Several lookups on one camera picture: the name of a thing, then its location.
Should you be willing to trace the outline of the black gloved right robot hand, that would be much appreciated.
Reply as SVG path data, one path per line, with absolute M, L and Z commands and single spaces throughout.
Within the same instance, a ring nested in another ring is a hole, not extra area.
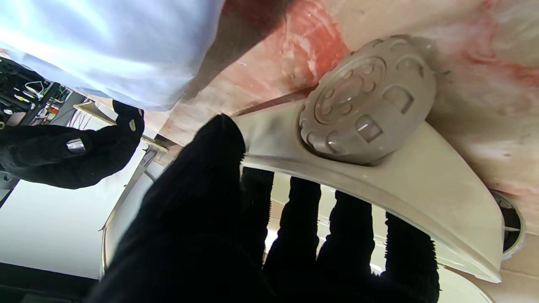
M 116 124 L 76 129 L 56 125 L 1 130 L 1 171 L 27 182 L 56 188 L 94 186 L 129 163 L 143 131 L 144 111 L 113 101 Z

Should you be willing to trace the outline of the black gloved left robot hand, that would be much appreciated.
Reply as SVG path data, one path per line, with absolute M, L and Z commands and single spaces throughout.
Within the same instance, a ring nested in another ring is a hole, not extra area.
M 267 254 L 274 175 L 241 167 L 231 117 L 210 119 L 143 197 L 88 303 L 436 303 L 430 236 L 386 213 L 385 271 L 371 271 L 372 205 L 341 191 L 318 246 L 321 186 L 291 177 Z

